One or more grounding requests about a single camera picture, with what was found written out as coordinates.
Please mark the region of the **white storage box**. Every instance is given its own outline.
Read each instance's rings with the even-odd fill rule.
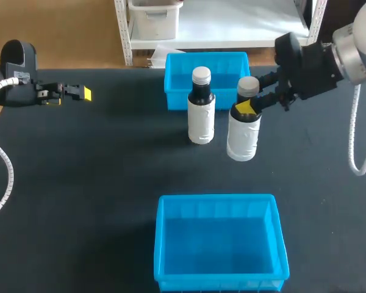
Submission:
[[[178,0],[129,0],[141,40],[168,40],[176,38],[179,29]]]

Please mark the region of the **white bottle cap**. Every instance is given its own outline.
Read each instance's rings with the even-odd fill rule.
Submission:
[[[240,78],[239,84],[237,85],[237,93],[240,96],[250,98],[256,96],[259,93],[259,80],[253,76],[245,76]]]
[[[210,84],[212,73],[205,66],[196,67],[193,70],[193,82],[198,85]]]

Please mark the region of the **wooden floor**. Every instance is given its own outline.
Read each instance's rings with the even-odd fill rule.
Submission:
[[[35,46],[39,68],[126,68],[113,0],[0,0],[0,52],[14,38]],[[135,51],[134,65],[151,53]],[[274,64],[272,49],[248,55],[251,66]]]

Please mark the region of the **white bottle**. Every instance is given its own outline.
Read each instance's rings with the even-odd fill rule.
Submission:
[[[188,137],[204,145],[214,137],[215,95],[210,90],[211,72],[207,67],[193,70],[193,90],[188,94]]]
[[[259,81],[246,76],[239,80],[237,86],[237,103],[233,104],[229,112],[229,131],[226,152],[235,161],[245,162],[251,160],[256,154],[257,140],[261,114],[242,114],[236,105],[250,98],[255,98],[259,93]]]

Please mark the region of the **blue plastic bin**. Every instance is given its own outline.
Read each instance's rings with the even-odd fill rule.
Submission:
[[[237,100],[237,83],[249,76],[245,52],[201,52],[168,54],[165,62],[164,91],[168,110],[187,110],[187,95],[193,88],[192,72],[206,66],[212,72],[210,86],[216,109],[230,109]]]
[[[161,291],[279,291],[288,277],[274,196],[160,198],[154,278]]]

